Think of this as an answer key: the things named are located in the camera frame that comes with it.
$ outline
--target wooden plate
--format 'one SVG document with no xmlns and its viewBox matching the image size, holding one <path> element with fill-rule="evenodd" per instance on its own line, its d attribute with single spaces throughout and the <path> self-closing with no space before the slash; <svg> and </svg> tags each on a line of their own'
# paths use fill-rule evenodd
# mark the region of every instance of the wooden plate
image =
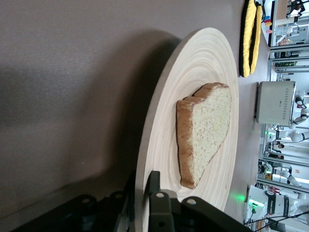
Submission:
<svg viewBox="0 0 309 232">
<path fill-rule="evenodd" d="M 192 95 L 206 83 L 228 84 L 232 94 L 227 137 L 195 190 L 180 184 L 176 144 L 176 101 Z M 161 189 L 177 193 L 178 200 L 198 196 L 220 210 L 228 197 L 237 148 L 239 118 L 238 75 L 231 47 L 218 30 L 192 32 L 177 46 L 154 91 L 140 144 L 135 185 L 136 231 L 148 231 L 149 202 L 144 196 L 152 170 L 161 172 Z"/>
</svg>

